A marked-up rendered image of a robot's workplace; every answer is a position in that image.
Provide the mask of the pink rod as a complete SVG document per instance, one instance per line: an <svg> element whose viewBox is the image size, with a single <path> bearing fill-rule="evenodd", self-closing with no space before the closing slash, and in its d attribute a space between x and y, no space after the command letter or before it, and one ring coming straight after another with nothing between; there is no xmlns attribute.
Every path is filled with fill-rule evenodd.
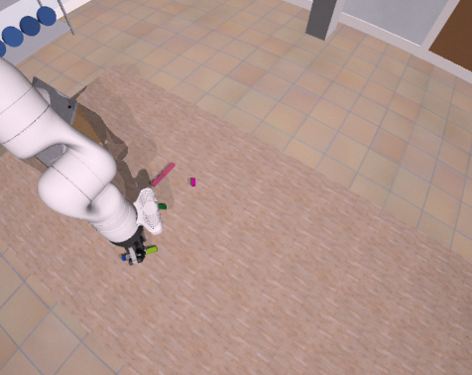
<svg viewBox="0 0 472 375"><path fill-rule="evenodd" d="M155 187L175 166L174 163L171 163L153 182L152 186Z"/></svg>

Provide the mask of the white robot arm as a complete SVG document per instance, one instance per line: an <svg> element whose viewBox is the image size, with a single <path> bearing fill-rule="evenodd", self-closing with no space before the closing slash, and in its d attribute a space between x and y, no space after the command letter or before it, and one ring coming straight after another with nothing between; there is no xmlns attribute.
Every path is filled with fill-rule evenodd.
<svg viewBox="0 0 472 375"><path fill-rule="evenodd" d="M136 211L110 183L117 172L112 154L66 122L50 104L46 89L33 86L0 57L0 144L19 159L32 158L54 145L67 146L38 179L43 203L60 214L87 220L112 242L129 239L139 225L153 235L161 233L153 190L140 190L132 202Z"/></svg>

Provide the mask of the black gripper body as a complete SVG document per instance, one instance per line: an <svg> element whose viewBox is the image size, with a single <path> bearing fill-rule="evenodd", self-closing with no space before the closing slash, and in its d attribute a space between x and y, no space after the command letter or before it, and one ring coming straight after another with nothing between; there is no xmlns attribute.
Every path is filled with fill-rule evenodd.
<svg viewBox="0 0 472 375"><path fill-rule="evenodd" d="M143 226L139 225L137 231L135 232L135 234L132 237L130 237L129 239L127 239L125 241L122 241L122 242L112 242L112 241L110 241L110 242L112 244L116 245L116 246L124 247L127 252L129 252L128 248L131 248L131 247L133 248L134 251L136 251L137 247L139 245L137 240L141 236L142 231L143 231Z"/></svg>

